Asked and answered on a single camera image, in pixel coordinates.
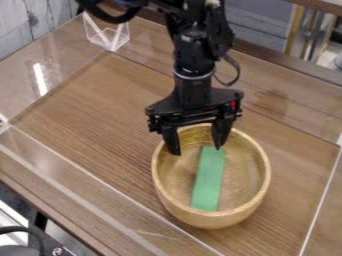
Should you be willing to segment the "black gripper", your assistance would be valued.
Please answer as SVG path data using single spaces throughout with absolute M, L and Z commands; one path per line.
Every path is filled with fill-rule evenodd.
M 148 130 L 162 135 L 166 149 L 180 155 L 177 129 L 200 123 L 210 123 L 214 148 L 225 143 L 232 123 L 240 116 L 241 91 L 230 86 L 237 82 L 240 72 L 224 82 L 214 70 L 202 74 L 173 70 L 174 87 L 170 93 L 145 108 Z

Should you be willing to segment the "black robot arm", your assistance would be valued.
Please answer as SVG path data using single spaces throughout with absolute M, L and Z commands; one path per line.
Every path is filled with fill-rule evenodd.
M 226 141 L 232 124 L 241 115 L 244 93 L 228 81 L 214 88 L 214 66 L 220 60 L 237 67 L 226 55 L 233 32 L 228 27 L 224 0 L 150 0 L 164 13 L 173 44 L 170 94 L 145 108 L 148 129 L 162 136 L 170 154 L 181 153 L 177 129 L 200 123 L 210 125 L 213 145 Z

